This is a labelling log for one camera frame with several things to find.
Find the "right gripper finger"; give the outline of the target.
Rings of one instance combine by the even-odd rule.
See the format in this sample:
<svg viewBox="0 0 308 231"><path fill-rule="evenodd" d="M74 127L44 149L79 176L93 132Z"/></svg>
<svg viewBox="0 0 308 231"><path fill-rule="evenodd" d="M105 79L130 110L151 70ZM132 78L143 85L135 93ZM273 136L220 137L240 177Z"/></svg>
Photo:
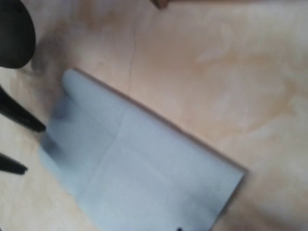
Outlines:
<svg viewBox="0 0 308 231"><path fill-rule="evenodd" d="M27 170L28 168L25 165L4 154L0 154L0 171L23 175L27 172Z"/></svg>
<svg viewBox="0 0 308 231"><path fill-rule="evenodd" d="M0 88L0 113L29 130L35 132L46 130L42 122L8 95L3 88Z"/></svg>

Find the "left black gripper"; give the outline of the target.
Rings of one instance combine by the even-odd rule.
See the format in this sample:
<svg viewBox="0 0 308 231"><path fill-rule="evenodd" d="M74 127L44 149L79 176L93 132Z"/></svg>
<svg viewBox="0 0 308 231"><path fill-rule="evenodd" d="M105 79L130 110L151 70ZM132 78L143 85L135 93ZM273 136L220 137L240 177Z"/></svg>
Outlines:
<svg viewBox="0 0 308 231"><path fill-rule="evenodd" d="M32 18L20 0L0 2L0 66L19 69L33 57L36 34Z"/></svg>

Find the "light blue cleaning cloth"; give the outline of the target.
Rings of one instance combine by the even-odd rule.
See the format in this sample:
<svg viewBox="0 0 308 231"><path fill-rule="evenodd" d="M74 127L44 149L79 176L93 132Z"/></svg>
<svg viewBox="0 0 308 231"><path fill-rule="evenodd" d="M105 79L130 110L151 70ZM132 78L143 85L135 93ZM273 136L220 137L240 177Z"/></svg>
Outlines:
<svg viewBox="0 0 308 231"><path fill-rule="evenodd" d="M213 227L246 169L76 70L62 86L39 154L96 227Z"/></svg>

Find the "brown frame sunglasses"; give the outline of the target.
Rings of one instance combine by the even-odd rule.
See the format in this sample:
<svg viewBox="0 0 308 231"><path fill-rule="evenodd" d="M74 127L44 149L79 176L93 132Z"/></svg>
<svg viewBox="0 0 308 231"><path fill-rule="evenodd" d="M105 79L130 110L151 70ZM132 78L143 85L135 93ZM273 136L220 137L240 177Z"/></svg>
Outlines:
<svg viewBox="0 0 308 231"><path fill-rule="evenodd" d="M170 0L151 0L151 3L158 9L166 8Z"/></svg>

